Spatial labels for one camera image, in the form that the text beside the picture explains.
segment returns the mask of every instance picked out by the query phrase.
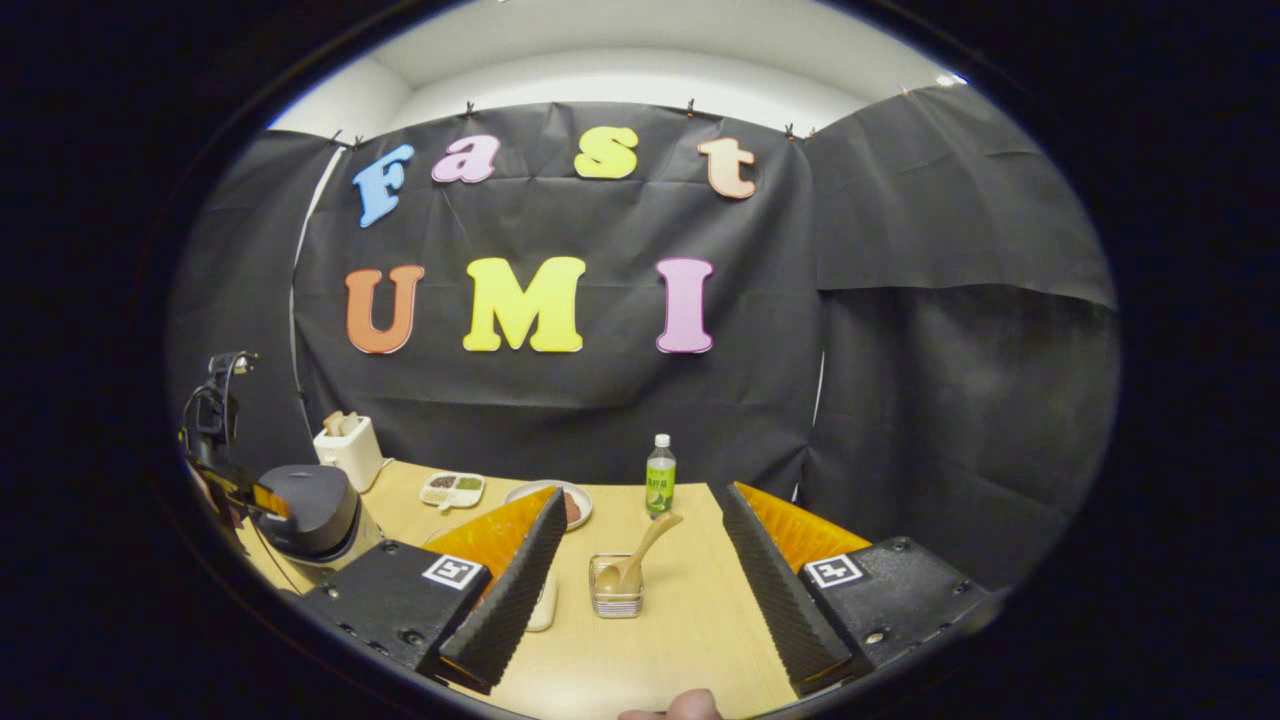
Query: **finger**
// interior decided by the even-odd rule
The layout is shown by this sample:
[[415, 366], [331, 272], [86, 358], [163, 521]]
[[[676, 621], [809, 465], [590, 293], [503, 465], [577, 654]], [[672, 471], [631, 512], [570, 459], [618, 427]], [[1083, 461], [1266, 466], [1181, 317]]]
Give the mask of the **finger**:
[[666, 720], [724, 720], [716, 710], [716, 698], [705, 688], [685, 691], [671, 701]]

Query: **black backdrop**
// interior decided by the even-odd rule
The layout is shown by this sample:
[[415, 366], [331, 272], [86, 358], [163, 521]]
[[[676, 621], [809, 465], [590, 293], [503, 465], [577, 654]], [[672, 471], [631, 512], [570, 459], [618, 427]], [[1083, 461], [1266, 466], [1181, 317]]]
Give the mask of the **black backdrop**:
[[[576, 140], [595, 126], [636, 131], [635, 173], [577, 176]], [[502, 140], [494, 174], [433, 181], [471, 135]], [[717, 137], [755, 154], [751, 197], [708, 184], [696, 147]], [[361, 228], [352, 178], [402, 143], [415, 155], [398, 205]], [[799, 484], [815, 512], [870, 538], [916, 537], [1000, 587], [1047, 551], [1097, 469], [1119, 372], [1106, 261], [1053, 165], [969, 88], [897, 96], [808, 140], [628, 104], [484, 110], [340, 152], [307, 217], [334, 151], [265, 133], [197, 223], [188, 272], [202, 281], [173, 302], [175, 368], [219, 348], [265, 356], [238, 393], [237, 450], [255, 471], [314, 461], [298, 389], [311, 428], [355, 410], [388, 456], [500, 477], [639, 483], [666, 432], [685, 482], [783, 497]], [[557, 255], [586, 263], [584, 347], [465, 350], [467, 264], [507, 259], [527, 284]], [[716, 268], [705, 354], [654, 346], [654, 264], [675, 256]], [[406, 264], [425, 268], [413, 334], [365, 354], [347, 337], [344, 279], [384, 273], [385, 328], [385, 274]], [[172, 378], [177, 405], [192, 373]]]

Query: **orange letter u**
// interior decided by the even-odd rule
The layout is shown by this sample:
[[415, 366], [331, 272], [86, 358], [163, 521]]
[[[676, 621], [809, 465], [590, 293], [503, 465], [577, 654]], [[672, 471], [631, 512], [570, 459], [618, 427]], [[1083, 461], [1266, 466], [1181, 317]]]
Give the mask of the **orange letter u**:
[[347, 275], [347, 337], [361, 352], [385, 355], [408, 342], [413, 332], [413, 291], [426, 272], [420, 265], [401, 265], [390, 272], [396, 284], [396, 306], [392, 327], [374, 328], [374, 288], [381, 282], [378, 270], [356, 270]]

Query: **wooden table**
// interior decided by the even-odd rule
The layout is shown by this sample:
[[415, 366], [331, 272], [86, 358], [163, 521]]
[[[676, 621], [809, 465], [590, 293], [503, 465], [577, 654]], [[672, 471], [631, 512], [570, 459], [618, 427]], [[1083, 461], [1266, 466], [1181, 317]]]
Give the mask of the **wooden table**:
[[[488, 512], [521, 480], [485, 478], [475, 507], [440, 514], [417, 493], [436, 470], [393, 461], [361, 496], [388, 538], [413, 546]], [[556, 619], [525, 633], [502, 682], [484, 702], [534, 717], [612, 720], [623, 710], [664, 710], [691, 688], [709, 688], [724, 717], [750, 717], [796, 701], [724, 533], [719, 505], [705, 484], [676, 487], [673, 511], [685, 521], [644, 560], [644, 610], [634, 619], [598, 618], [586, 585], [588, 559], [631, 552], [649, 524], [644, 486], [581, 486], [591, 518], [564, 534], [550, 574], [558, 583]], [[276, 587], [311, 584], [279, 568], [246, 524], [251, 559]]]

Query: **human hand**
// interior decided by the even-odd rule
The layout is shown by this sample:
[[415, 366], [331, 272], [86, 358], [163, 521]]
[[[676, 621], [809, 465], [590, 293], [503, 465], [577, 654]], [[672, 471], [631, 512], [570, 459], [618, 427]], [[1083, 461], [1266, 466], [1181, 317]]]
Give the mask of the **human hand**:
[[627, 710], [618, 715], [618, 720], [724, 720], [719, 710], [716, 710], [716, 698], [708, 689], [685, 691], [671, 701], [667, 715], [645, 712], [644, 710]]

